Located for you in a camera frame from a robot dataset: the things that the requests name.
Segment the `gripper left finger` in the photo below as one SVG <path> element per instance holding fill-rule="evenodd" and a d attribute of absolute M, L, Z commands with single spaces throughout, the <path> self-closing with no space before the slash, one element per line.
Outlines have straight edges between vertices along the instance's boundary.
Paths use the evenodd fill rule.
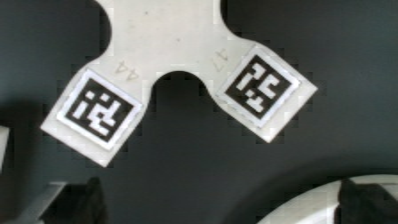
<path fill-rule="evenodd" d="M 100 178 L 84 184 L 50 182 L 17 218 L 0 224 L 107 224 Z"/>

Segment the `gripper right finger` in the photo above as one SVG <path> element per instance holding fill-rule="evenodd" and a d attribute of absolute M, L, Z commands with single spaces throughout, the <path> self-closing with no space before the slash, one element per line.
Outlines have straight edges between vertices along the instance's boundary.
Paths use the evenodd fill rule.
<path fill-rule="evenodd" d="M 336 224 L 398 224 L 398 200 L 379 184 L 342 181 Z"/>

